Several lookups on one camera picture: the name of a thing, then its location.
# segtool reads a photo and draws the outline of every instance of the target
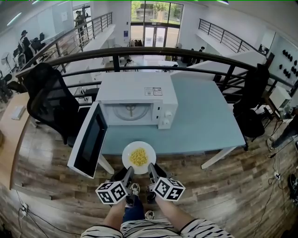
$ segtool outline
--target striped shirt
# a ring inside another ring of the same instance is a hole
[[[177,231],[171,223],[156,220],[127,221],[120,231],[109,226],[95,225],[87,229],[81,238],[234,238],[208,220],[194,219]]]

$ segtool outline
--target glass door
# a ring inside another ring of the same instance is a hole
[[[144,46],[163,47],[165,32],[165,27],[146,26]]]
[[[155,27],[151,27],[151,26],[145,27],[144,46],[153,46],[153,44],[154,44],[154,31],[155,31]]]

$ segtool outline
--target food on plate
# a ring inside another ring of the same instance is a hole
[[[146,151],[144,148],[137,148],[135,149],[130,157],[129,160],[136,166],[142,166],[147,163],[148,157],[146,155]]]

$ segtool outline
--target black and white marker cube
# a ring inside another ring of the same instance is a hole
[[[153,191],[167,201],[178,201],[185,187],[177,180],[160,177]]]
[[[128,195],[121,181],[103,183],[95,192],[103,204],[117,204]]]

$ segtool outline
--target light blue table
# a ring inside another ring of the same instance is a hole
[[[157,126],[110,126],[102,154],[121,155],[133,141],[149,143],[157,154],[194,154],[222,149],[202,168],[222,159],[245,140],[226,100],[213,81],[173,79],[178,109],[168,130]]]

